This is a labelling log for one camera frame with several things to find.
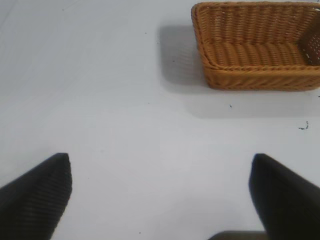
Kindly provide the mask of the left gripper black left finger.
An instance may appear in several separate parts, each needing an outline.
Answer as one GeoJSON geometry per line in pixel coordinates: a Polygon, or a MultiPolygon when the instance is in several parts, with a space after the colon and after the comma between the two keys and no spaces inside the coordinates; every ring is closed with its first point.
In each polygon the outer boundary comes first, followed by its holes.
{"type": "Polygon", "coordinates": [[[69,155],[56,153],[0,189],[0,238],[49,240],[72,193],[69,155]]]}

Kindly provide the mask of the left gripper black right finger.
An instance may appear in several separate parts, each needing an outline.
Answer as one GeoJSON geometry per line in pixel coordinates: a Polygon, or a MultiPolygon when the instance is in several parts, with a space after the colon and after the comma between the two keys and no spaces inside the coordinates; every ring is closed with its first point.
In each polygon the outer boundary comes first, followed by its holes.
{"type": "Polygon", "coordinates": [[[249,192],[270,240],[320,238],[320,189],[272,157],[257,153],[249,192]]]}

